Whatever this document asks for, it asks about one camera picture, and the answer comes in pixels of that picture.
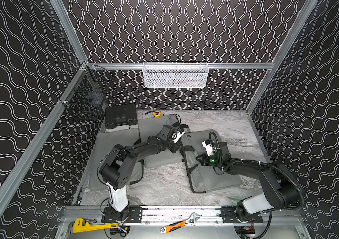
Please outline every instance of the gray marble surface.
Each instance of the gray marble surface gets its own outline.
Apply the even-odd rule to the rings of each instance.
[[[138,119],[153,117],[138,111]],[[190,131],[216,130],[221,139],[228,143],[234,158],[261,160],[265,162],[257,138],[245,112],[236,111],[162,111],[176,113]],[[117,131],[133,126],[119,126],[105,132]],[[127,196],[133,205],[235,205],[239,200],[261,192],[258,181],[241,177],[241,185],[205,194],[191,192],[184,162],[158,167],[145,167],[143,179],[127,186]],[[85,188],[81,205],[99,205],[109,197],[106,189],[91,191]]]

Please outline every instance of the wavy line wallpaper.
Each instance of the wavy line wallpaper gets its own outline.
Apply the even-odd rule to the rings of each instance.
[[[339,0],[320,0],[252,115],[306,191],[313,239],[339,238]]]
[[[0,1],[0,187],[79,65],[48,0]]]
[[[105,80],[105,71],[95,68]],[[146,88],[141,70],[117,70],[104,87],[108,106],[136,104],[137,109],[245,110],[266,70],[210,70],[205,88]]]
[[[90,62],[271,62],[304,0],[63,0]]]
[[[0,239],[54,238],[95,144],[101,122],[59,119],[0,219]]]

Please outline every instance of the yellow tape measure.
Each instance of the yellow tape measure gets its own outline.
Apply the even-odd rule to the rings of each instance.
[[[159,116],[161,116],[161,112],[160,112],[160,111],[154,111],[154,112],[153,112],[153,115],[154,115],[155,117],[159,117]]]

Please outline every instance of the gray cushion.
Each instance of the gray cushion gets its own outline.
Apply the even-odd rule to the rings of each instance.
[[[90,181],[89,188],[91,190],[104,189],[106,186],[99,182],[97,178],[96,169],[99,165],[100,160],[111,152],[112,148],[121,144],[123,146],[131,146],[139,139],[139,130],[132,128],[128,130],[120,130],[108,133],[98,133],[96,136],[95,146],[91,156],[93,157],[91,163]],[[137,162],[131,175],[129,183],[137,181],[142,178],[142,164]]]
[[[138,120],[140,140],[144,142],[148,139],[149,136],[157,135],[163,128],[169,116],[171,115]],[[172,116],[167,122],[167,125],[172,125],[175,122],[177,122],[177,119],[175,116]],[[181,156],[181,153],[179,151],[177,151],[176,153],[172,153],[169,150],[165,150],[156,155],[147,156],[144,159],[144,164],[147,167],[156,167],[160,165],[167,165],[170,163],[178,163],[181,162],[182,159],[183,156]]]
[[[197,165],[190,174],[191,187],[193,187],[195,192],[211,192],[229,187],[238,187],[241,184],[240,176],[226,173],[217,175],[213,170],[213,166],[201,166],[196,160],[196,156],[206,153],[202,142],[209,139],[209,133],[211,131],[216,134],[219,142],[221,142],[219,134],[214,130],[186,133],[181,140],[183,145],[190,145],[195,149],[195,152],[185,152],[187,167],[192,168]]]

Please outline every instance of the metal base plate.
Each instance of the metal base plate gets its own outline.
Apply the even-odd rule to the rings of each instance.
[[[223,219],[224,223],[246,223],[239,221],[235,216],[234,216],[234,210],[236,209],[235,206],[233,207],[221,207],[221,218]],[[253,214],[251,216],[253,218],[254,223],[263,223],[262,216],[260,213],[258,214]]]
[[[129,219],[126,223],[141,223],[142,222],[142,212],[143,209],[140,206],[129,206],[128,215]],[[115,221],[112,216],[112,211],[110,208],[105,207],[102,215],[102,223],[113,223]]]

